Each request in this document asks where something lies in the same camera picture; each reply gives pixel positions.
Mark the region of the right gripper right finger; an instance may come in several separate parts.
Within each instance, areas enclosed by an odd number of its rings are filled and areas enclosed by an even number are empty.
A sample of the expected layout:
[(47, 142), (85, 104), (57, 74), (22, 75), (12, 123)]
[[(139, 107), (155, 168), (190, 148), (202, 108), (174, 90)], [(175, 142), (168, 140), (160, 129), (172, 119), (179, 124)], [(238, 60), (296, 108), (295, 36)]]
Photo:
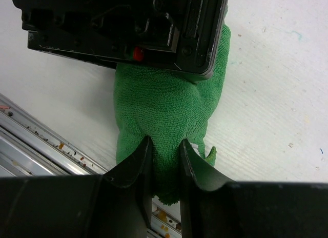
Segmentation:
[(327, 237), (327, 184), (235, 182), (179, 145), (183, 237)]

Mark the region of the green microfiber towel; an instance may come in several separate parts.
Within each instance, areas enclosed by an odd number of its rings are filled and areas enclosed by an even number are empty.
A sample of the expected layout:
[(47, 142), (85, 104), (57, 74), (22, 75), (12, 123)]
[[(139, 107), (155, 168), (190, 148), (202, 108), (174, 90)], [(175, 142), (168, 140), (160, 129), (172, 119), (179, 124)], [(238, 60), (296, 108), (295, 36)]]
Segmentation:
[(226, 75), (231, 31), (223, 25), (210, 79), (192, 84), (164, 69), (118, 64), (114, 111), (119, 129), (118, 163), (149, 136), (153, 142), (153, 194), (165, 205), (179, 201), (178, 147), (188, 140), (210, 165), (216, 149), (205, 153), (208, 121), (219, 103)]

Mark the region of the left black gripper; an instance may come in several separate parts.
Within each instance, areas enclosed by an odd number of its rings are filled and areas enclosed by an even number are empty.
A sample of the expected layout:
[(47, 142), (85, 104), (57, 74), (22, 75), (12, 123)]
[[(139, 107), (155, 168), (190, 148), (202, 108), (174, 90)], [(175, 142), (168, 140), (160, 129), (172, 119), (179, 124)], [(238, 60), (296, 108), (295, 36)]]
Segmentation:
[(213, 74), (228, 0), (12, 0), (28, 48), (115, 69), (170, 70), (196, 83)]

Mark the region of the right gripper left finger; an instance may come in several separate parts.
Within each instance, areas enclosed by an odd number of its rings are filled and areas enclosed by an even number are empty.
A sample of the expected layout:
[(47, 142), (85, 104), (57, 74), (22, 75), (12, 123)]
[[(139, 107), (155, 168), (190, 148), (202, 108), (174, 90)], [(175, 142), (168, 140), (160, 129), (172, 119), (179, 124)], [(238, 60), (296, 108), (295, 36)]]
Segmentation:
[(152, 149), (145, 137), (105, 174), (1, 180), (1, 237), (146, 237)]

